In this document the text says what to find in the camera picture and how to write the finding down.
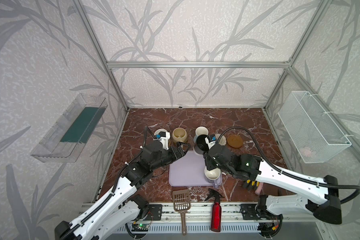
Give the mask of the beige ceramic mug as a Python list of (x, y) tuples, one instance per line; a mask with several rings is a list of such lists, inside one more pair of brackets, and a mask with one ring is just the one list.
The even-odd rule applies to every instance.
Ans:
[(184, 128), (176, 128), (172, 132), (172, 138), (174, 144), (181, 142), (181, 143), (187, 143), (188, 141), (188, 134)]

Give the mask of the white and lilac mug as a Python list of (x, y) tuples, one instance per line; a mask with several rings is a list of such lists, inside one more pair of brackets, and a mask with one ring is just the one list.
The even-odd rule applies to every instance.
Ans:
[(213, 188), (217, 189), (221, 185), (222, 172), (220, 169), (215, 168), (213, 170), (208, 170), (207, 167), (205, 167), (204, 174), (207, 181), (213, 186)]

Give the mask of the black mug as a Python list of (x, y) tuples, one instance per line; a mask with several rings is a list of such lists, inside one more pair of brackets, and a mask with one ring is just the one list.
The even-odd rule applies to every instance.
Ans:
[(204, 152), (209, 151), (209, 145), (206, 142), (207, 137), (208, 137), (208, 135), (199, 135), (196, 138), (194, 150), (198, 154), (203, 154)]

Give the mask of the dark wooden coaster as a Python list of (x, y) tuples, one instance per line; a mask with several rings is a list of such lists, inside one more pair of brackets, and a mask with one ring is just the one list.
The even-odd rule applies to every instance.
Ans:
[(239, 135), (230, 135), (227, 138), (227, 143), (230, 147), (239, 149), (243, 146), (244, 141)]

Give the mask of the white and blue mug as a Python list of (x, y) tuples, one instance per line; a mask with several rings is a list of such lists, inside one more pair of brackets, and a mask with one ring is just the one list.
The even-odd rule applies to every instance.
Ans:
[(209, 130), (206, 127), (203, 127), (203, 126), (197, 127), (195, 130), (194, 142), (197, 141), (197, 138), (200, 135), (208, 135), (208, 134), (209, 134)]

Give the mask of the white speckled mug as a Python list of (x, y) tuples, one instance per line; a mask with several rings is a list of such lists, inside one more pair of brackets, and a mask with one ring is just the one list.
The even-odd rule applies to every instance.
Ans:
[(156, 139), (167, 138), (167, 132), (165, 129), (158, 129), (155, 131), (154, 136)]

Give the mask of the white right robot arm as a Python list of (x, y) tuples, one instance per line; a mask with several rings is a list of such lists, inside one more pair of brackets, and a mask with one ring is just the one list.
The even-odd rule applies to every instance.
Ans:
[(266, 183), (292, 192), (292, 195), (260, 197), (259, 214), (308, 214), (333, 225), (342, 224), (342, 205), (360, 194), (360, 186), (340, 185), (337, 178), (327, 175), (316, 178), (280, 168), (267, 159), (251, 131), (243, 128), (253, 140), (259, 155), (236, 155), (219, 143), (215, 135), (199, 136), (198, 145), (205, 145), (203, 157), (207, 170), (220, 169), (243, 181), (246, 187)]

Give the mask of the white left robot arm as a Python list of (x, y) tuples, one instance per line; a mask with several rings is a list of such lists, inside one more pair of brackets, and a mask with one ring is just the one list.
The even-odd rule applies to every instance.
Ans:
[(71, 222), (55, 227), (57, 240), (105, 240), (121, 226), (148, 214), (149, 202), (136, 192), (147, 183), (156, 169), (184, 157), (190, 144), (168, 144), (170, 133), (153, 136), (140, 152), (119, 172), (114, 185), (87, 211)]

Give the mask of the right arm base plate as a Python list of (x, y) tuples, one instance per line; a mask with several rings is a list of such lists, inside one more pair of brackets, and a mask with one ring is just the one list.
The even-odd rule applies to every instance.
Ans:
[(268, 210), (260, 209), (257, 204), (241, 204), (240, 213), (242, 214), (243, 220), (267, 220), (267, 221), (282, 221), (283, 215), (274, 215)]

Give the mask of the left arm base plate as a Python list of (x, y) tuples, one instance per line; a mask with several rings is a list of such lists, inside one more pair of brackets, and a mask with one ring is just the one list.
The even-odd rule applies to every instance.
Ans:
[(160, 221), (162, 219), (163, 205), (161, 204), (149, 204), (143, 208), (143, 211), (139, 215), (140, 221)]

